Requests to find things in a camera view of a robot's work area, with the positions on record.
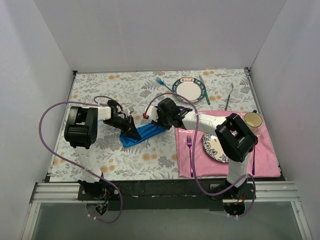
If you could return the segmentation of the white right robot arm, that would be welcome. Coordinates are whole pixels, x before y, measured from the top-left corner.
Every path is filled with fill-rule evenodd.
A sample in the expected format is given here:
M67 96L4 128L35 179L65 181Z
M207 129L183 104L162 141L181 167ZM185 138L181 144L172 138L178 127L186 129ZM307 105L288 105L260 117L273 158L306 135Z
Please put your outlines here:
M192 146L191 165L193 177L199 189L207 196L216 197L227 192L232 199L237 199L245 192L247 178L253 176L247 173L251 152L258 143L257 136L249 129L243 119L236 113L226 117L199 113L193 103L191 108L180 109L169 97L163 99L157 106L151 103L145 108L143 117L164 128L180 128L194 130L194 139L198 132L208 133L217 137L223 152L228 157L228 174L225 189L210 193L205 191L197 176L195 166L195 146Z

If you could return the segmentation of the blue satin napkin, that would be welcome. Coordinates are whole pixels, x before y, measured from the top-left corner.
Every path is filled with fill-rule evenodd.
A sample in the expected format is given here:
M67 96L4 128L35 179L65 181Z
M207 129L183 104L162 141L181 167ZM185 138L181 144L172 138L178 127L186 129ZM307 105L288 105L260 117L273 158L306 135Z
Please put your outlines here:
M165 128L149 123L137 128L137 132L140 135L140 139L120 135L120 140L122 142L123 147L128 148L137 145L143 141L146 141L165 131Z

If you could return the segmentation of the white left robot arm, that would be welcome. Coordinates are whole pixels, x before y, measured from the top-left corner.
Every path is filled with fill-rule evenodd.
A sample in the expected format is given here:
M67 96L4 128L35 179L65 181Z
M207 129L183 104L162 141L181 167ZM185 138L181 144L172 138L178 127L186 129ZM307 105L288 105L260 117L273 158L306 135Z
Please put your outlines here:
M64 138L70 143L85 171L83 180L78 183L84 192L95 200L101 200L107 195L106 187L100 180L102 172L95 156L94 143L98 136L98 122L102 121L119 129L122 137L141 139L131 116L133 108L123 110L120 107L113 99L108 100L107 106L72 106L66 121Z

